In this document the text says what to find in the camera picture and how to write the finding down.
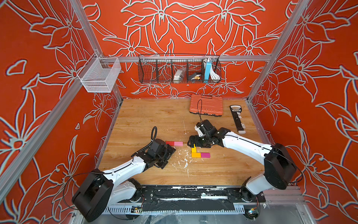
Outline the red long block front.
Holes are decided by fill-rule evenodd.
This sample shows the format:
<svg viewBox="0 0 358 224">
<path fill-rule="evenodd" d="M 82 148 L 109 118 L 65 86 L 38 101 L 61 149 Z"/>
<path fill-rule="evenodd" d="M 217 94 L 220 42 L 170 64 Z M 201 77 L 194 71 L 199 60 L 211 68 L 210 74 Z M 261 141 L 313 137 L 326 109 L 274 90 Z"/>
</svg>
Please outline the red long block front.
<svg viewBox="0 0 358 224">
<path fill-rule="evenodd" d="M 170 146 L 175 146 L 175 142 L 174 141 L 166 141 L 166 144 L 170 145 Z"/>
</svg>

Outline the magenta block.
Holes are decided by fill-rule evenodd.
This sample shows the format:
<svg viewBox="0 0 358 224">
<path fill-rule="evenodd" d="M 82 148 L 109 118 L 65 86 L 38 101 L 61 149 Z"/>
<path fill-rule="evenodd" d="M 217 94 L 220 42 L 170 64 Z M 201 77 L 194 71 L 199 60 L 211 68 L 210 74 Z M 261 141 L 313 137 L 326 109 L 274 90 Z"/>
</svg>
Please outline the magenta block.
<svg viewBox="0 0 358 224">
<path fill-rule="evenodd" d="M 201 158 L 210 158 L 210 153 L 200 153 Z"/>
</svg>

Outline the yellow long block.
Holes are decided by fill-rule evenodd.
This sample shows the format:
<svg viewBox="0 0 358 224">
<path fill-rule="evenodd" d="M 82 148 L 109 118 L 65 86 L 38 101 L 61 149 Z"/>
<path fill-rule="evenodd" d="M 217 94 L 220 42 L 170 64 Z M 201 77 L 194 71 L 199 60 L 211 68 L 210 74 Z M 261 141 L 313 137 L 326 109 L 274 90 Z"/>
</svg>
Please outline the yellow long block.
<svg viewBox="0 0 358 224">
<path fill-rule="evenodd" d="M 194 146 L 191 148 L 192 149 L 192 153 L 197 153 L 197 149 L 196 149 L 196 145 L 194 144 Z"/>
</svg>

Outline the pink block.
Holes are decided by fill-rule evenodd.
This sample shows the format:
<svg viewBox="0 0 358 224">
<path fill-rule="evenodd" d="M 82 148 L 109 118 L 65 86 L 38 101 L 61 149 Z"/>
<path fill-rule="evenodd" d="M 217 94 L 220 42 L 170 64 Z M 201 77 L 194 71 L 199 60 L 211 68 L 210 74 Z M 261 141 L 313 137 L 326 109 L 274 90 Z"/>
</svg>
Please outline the pink block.
<svg viewBox="0 0 358 224">
<path fill-rule="evenodd" d="M 174 141 L 174 142 L 173 142 L 173 145 L 174 145 L 175 147 L 181 147 L 181 146 L 183 146 L 183 142 L 182 142 L 182 141 Z"/>
</svg>

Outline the orange yellow block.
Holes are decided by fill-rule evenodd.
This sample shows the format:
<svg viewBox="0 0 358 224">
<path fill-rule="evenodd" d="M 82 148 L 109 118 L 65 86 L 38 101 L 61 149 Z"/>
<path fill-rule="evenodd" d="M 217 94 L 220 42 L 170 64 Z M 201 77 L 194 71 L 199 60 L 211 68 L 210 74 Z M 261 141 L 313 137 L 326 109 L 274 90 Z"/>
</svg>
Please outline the orange yellow block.
<svg viewBox="0 0 358 224">
<path fill-rule="evenodd" d="M 201 153 L 192 153 L 192 158 L 201 158 Z"/>
</svg>

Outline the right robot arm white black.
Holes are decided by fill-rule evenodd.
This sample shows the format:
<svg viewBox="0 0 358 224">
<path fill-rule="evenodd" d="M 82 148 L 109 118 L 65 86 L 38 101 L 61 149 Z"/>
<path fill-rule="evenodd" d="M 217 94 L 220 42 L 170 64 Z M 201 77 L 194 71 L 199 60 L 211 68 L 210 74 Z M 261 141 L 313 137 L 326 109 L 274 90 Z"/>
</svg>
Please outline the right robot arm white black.
<svg viewBox="0 0 358 224">
<path fill-rule="evenodd" d="M 264 166 L 262 174 L 249 178 L 241 187 L 242 195 L 251 198 L 268 189 L 285 190 L 298 167 L 282 144 L 269 145 L 240 136 L 227 128 L 216 129 L 207 119 L 195 126 L 190 147 L 211 148 L 218 145 L 242 153 Z"/>
</svg>

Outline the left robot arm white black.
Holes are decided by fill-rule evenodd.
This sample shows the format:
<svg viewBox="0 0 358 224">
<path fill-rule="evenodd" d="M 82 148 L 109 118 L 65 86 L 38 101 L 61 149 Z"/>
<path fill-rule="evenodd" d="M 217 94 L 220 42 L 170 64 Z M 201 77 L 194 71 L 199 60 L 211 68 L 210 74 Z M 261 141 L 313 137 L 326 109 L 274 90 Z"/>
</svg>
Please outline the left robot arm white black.
<svg viewBox="0 0 358 224">
<path fill-rule="evenodd" d="M 87 222 L 96 220 L 115 203 L 138 201 L 143 187 L 133 177 L 152 167 L 163 169 L 175 151 L 165 141 L 155 139 L 126 163 L 105 171 L 89 172 L 71 201 Z"/>
</svg>

